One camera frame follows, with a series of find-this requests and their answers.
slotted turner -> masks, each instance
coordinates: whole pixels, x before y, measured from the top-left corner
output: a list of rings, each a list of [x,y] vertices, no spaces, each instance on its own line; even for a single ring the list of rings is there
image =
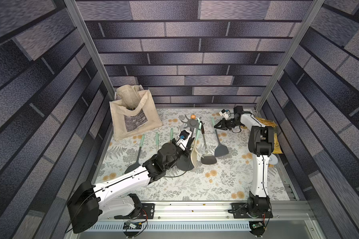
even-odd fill
[[[214,122],[213,117],[211,117],[211,121],[213,122],[213,127],[214,127],[215,122]],[[221,157],[221,156],[228,155],[229,154],[228,148],[226,147],[226,145],[221,144],[221,142],[219,141],[217,129],[214,129],[214,130],[215,130],[215,135],[217,136],[217,140],[218,140],[218,146],[214,150],[214,156]]]

slotted spatula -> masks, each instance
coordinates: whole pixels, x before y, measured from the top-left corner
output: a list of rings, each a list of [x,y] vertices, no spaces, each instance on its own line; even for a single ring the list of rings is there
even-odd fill
[[[201,132],[202,132],[202,136],[204,137],[204,144],[205,144],[205,153],[201,156],[201,163],[204,165],[213,165],[217,162],[217,159],[215,158],[214,155],[210,154],[209,151],[207,150],[206,140],[205,140],[205,130],[203,128],[203,124],[201,126]]]
[[[215,122],[214,122],[213,117],[211,117],[211,121],[213,122],[213,127],[214,127]],[[218,146],[214,150],[214,156],[221,157],[221,156],[228,155],[229,154],[228,148],[226,147],[226,145],[221,144],[221,142],[219,141],[217,129],[214,129],[214,130],[215,130],[215,135],[217,136],[217,140],[218,140]]]
[[[140,163],[138,162],[139,158],[140,158],[140,153],[141,153],[141,148],[142,148],[142,144],[144,143],[144,139],[145,139],[145,134],[142,135],[141,138],[141,142],[140,142],[140,149],[138,150],[138,154],[137,154],[137,161],[130,165],[126,170],[125,170],[125,174],[132,172],[133,170],[135,170],[136,168],[138,168],[140,165]]]

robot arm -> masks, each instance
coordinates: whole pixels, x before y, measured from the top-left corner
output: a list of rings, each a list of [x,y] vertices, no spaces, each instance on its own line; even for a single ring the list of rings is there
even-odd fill
[[[243,111],[242,106],[234,107],[234,118],[227,119],[226,111],[221,111],[224,116],[214,127],[221,130],[232,130],[241,125],[250,130],[248,148],[253,153],[253,184],[247,199],[246,212],[251,217],[257,217],[268,213],[270,199],[267,189],[267,167],[274,150],[274,129],[259,122],[251,112]]]
[[[179,139],[164,144],[156,155],[137,169],[115,179],[91,185],[83,182],[67,202],[73,232],[80,233],[94,225],[98,219],[114,216],[135,217],[142,207],[135,194],[119,196],[133,189],[146,186],[165,176],[182,157],[188,157],[191,149],[186,145],[194,140],[183,130]]]

aluminum frame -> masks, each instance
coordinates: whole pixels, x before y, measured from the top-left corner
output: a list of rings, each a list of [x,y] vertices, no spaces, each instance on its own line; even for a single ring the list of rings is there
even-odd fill
[[[71,15],[73,22],[75,23],[78,32],[81,35],[81,38],[83,39],[86,48],[88,49],[88,52],[90,56],[92,57],[92,60],[94,64],[96,65],[96,68],[98,69],[98,73],[101,76],[101,79],[103,80],[106,89],[108,90],[108,95],[112,101],[114,101],[114,87],[112,83],[110,82],[109,76],[106,73],[105,66],[100,58],[100,55],[98,54],[97,48],[95,46],[95,43],[93,42],[93,39],[89,33],[88,28],[86,27],[86,24],[84,22],[84,19],[78,9],[78,6],[76,4],[75,0],[64,0],[65,5],[67,6],[68,12]]]
[[[278,64],[274,74],[271,76],[269,83],[267,84],[266,88],[263,90],[261,97],[258,100],[258,103],[255,106],[255,111],[259,112],[262,109],[263,104],[267,100],[268,96],[271,93],[275,83],[277,82],[278,78],[281,76],[284,68],[286,67],[287,63],[289,62],[291,56],[294,54],[294,51],[297,49],[297,46],[301,42],[303,36],[306,34],[306,31],[310,27],[312,20],[314,20],[315,16],[319,12],[319,9],[323,5],[324,0],[314,0],[306,13],[306,16],[303,18],[302,23],[292,38],[289,47],[287,48],[286,52],[283,54],[281,61]]]

floor mat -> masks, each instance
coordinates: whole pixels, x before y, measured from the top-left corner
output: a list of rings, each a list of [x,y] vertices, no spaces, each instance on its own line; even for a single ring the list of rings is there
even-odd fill
[[[181,122],[181,120],[186,121],[185,114],[189,118],[192,114],[195,114],[197,118],[201,117],[204,122],[206,144],[209,151],[213,153],[218,142],[211,117],[215,118],[216,123],[219,122],[222,118],[218,114],[219,111],[220,109],[157,109],[163,126],[145,133],[139,163],[142,164],[157,153],[156,132],[159,133],[159,148],[169,142],[170,128],[173,128],[173,137],[178,137],[186,126]],[[250,131],[248,129],[242,129],[239,133],[217,131],[221,143],[228,147],[229,154],[218,157],[216,164],[203,165],[201,157],[198,156],[197,166],[185,175],[177,178],[162,178],[128,193],[135,193],[140,200],[144,201],[246,200],[253,182],[253,157],[247,148]],[[141,137],[142,135],[135,135],[119,141],[114,141],[112,137],[96,182],[123,175],[126,168],[137,159]],[[201,135],[198,138],[197,150],[200,154],[205,151]],[[182,173],[183,171],[174,167],[167,171],[166,176],[176,176]],[[289,200],[275,167],[268,168],[268,188],[271,200]]]

